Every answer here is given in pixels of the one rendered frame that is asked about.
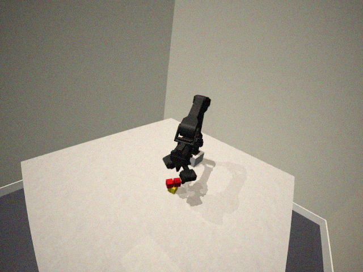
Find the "red cube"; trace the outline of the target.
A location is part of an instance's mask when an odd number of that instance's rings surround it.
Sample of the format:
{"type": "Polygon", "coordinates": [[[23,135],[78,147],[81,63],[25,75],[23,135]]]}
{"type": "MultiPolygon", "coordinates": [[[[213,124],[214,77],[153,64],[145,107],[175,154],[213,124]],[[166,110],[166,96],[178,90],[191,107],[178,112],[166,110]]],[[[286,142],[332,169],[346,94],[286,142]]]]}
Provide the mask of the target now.
{"type": "Polygon", "coordinates": [[[174,187],[174,182],[173,182],[172,178],[166,179],[166,187],[167,188],[173,188],[174,187]]]}
{"type": "Polygon", "coordinates": [[[182,183],[181,180],[180,180],[180,177],[174,178],[173,182],[174,182],[174,187],[175,188],[180,187],[181,183],[182,183]]]}

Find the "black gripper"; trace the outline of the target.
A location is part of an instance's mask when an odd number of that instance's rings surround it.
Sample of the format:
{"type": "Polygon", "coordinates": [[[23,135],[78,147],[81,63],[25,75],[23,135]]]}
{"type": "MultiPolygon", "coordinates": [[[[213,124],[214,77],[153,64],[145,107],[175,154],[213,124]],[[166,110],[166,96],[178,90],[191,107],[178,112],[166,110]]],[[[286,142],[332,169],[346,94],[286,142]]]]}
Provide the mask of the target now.
{"type": "Polygon", "coordinates": [[[183,171],[180,172],[179,176],[180,176],[180,179],[181,179],[181,184],[184,184],[186,182],[189,182],[189,181],[196,181],[197,179],[197,174],[195,173],[194,170],[192,169],[189,169],[188,165],[191,165],[191,162],[190,162],[190,158],[192,158],[193,155],[192,153],[189,154],[186,162],[184,165],[182,166],[176,166],[176,171],[179,172],[179,170],[181,169],[181,167],[183,168],[183,171]]]}

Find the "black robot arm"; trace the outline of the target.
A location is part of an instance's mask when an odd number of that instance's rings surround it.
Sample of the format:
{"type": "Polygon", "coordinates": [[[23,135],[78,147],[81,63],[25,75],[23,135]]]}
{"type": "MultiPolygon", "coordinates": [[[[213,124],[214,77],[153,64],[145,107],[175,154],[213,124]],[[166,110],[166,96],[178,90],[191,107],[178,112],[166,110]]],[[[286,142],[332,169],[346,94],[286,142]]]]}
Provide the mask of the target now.
{"type": "Polygon", "coordinates": [[[199,147],[203,146],[201,133],[204,113],[210,107],[209,97],[196,95],[189,115],[183,118],[179,124],[174,141],[178,143],[173,152],[165,156],[162,160],[167,169],[174,169],[176,166],[185,164],[189,154],[197,155],[200,153],[199,147]],[[179,134],[183,137],[178,137],[179,134]]]}

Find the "yellow cube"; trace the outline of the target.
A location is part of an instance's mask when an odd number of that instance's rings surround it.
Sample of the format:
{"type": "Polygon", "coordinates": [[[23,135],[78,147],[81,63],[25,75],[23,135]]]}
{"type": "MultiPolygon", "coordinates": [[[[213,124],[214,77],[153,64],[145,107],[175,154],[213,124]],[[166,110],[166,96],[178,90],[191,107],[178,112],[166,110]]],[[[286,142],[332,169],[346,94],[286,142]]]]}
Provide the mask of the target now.
{"type": "Polygon", "coordinates": [[[173,188],[167,188],[167,191],[170,192],[170,193],[172,193],[172,194],[175,194],[175,192],[177,191],[177,189],[178,189],[178,187],[177,188],[175,188],[175,187],[173,187],[173,188]]]}

